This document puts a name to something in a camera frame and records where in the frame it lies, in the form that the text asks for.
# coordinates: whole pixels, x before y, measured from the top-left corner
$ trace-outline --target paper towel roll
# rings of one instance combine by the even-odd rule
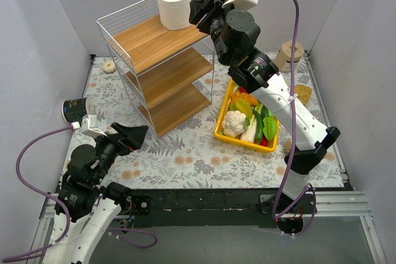
[[[184,29],[190,26],[191,0],[157,0],[162,25],[170,30]]]

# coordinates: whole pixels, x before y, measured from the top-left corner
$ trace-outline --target wooden cylinder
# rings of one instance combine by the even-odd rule
[[[304,48],[301,43],[296,43],[295,48],[295,66],[297,66],[298,61],[304,55]],[[282,44],[282,47],[277,54],[277,57],[273,61],[279,68],[280,72],[290,72],[290,62],[291,62],[291,41],[287,41]]]

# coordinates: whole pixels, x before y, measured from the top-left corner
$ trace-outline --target yellow basket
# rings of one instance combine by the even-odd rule
[[[228,143],[232,143],[233,145],[239,145],[240,147],[250,148],[252,150],[259,151],[264,154],[271,153],[271,152],[275,151],[275,149],[277,148],[278,136],[279,136],[279,124],[280,124],[279,120],[277,120],[277,122],[278,122],[277,134],[275,135],[273,140],[268,141],[267,147],[263,147],[262,145],[258,145],[255,143],[244,142],[243,140],[239,139],[239,136],[237,136],[236,138],[232,138],[232,137],[228,137],[228,136],[219,134],[219,132],[221,132],[223,130],[222,122],[224,120],[225,114],[228,111],[228,101],[230,100],[230,95],[232,94],[232,92],[234,90],[234,86],[235,86],[235,83],[231,79],[230,83],[228,84],[227,92],[225,94],[222,110],[220,111],[220,115],[217,120],[217,125],[216,125],[216,129],[215,129],[215,137],[217,139],[221,140],[222,142],[228,142]]]

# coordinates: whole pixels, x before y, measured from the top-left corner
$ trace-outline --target floral pattern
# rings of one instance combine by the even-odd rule
[[[99,128],[115,133],[110,124],[119,122],[125,126],[144,124],[134,112],[117,72],[106,74],[101,67],[107,57],[97,57],[92,67],[85,96],[96,105]],[[247,188],[279,187],[285,172],[283,145],[290,139],[281,126],[277,149],[267,155],[229,143],[218,141],[214,129],[229,82],[228,68],[215,64],[213,76],[213,102],[177,129],[160,140],[150,132],[139,151],[118,157],[103,180],[107,185],[116,181],[133,189],[181,189],[181,188]],[[283,75],[290,82],[290,74]],[[212,73],[200,79],[210,88]],[[311,73],[301,60],[296,71],[296,83],[313,88]],[[308,110],[325,123],[325,116],[315,91],[307,104]],[[64,170],[73,149],[83,143],[95,144],[92,138],[74,132]],[[330,148],[329,158],[322,160],[310,179],[316,187],[342,187],[340,162],[335,150]]]

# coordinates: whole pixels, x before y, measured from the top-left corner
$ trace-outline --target shelf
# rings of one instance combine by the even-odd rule
[[[177,56],[165,61],[156,68],[139,76],[139,83],[147,107],[152,109],[181,89],[196,81],[214,66],[196,50],[189,48]],[[126,76],[138,86],[135,75],[128,72]]]
[[[135,72],[139,74],[205,37],[193,25],[169,30],[161,24],[158,15],[118,33],[114,39],[130,55]]]
[[[188,85],[180,92],[150,109],[155,131],[158,138],[177,128],[184,121],[210,105],[210,101],[193,85]],[[139,111],[149,121],[149,114],[143,107]]]

